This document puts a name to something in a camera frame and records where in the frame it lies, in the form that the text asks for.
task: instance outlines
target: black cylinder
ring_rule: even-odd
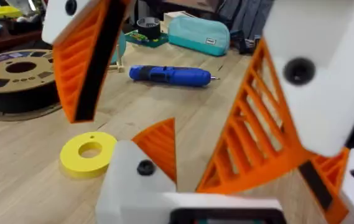
[[[137,21],[138,32],[145,35],[149,40],[160,37],[160,20],[153,17],[142,18]]]
[[[14,93],[0,93],[0,112],[25,113],[58,103],[55,82]]]

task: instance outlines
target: blue screwdriver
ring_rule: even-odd
[[[161,67],[150,65],[132,66],[129,71],[129,76],[133,80],[147,80],[183,86],[205,86],[212,80],[220,79],[213,77],[209,71],[201,68]]]

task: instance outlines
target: orange 3d printed part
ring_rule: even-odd
[[[174,118],[161,121],[148,127],[133,138],[143,152],[177,183],[175,168]]]
[[[329,224],[341,223],[348,214],[348,209],[340,198],[340,189],[349,152],[344,147],[335,157],[315,156],[299,167]]]
[[[276,97],[263,80],[263,63],[269,68]],[[280,125],[274,114],[280,118]],[[280,149],[272,144],[271,138]],[[299,142],[271,56],[262,40],[197,191],[230,194],[250,189],[280,177],[313,156]]]
[[[100,0],[61,44],[54,45],[58,95],[71,123],[92,120],[129,0]]]

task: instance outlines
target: wooden table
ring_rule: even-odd
[[[196,187],[226,120],[249,57],[229,51],[211,57],[165,44],[157,49],[128,44],[130,65],[200,67],[221,80],[207,88],[134,83],[128,72],[109,72],[95,121],[69,124],[63,111],[24,122],[0,122],[0,223],[95,223],[103,177],[72,180],[59,171],[62,146],[88,131],[131,139],[146,127],[176,117],[179,190]],[[245,192],[277,197],[289,223],[325,223],[298,172]]]

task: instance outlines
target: teal pouch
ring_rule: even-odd
[[[169,24],[169,42],[214,56],[225,55],[230,33],[221,22],[179,16]]]

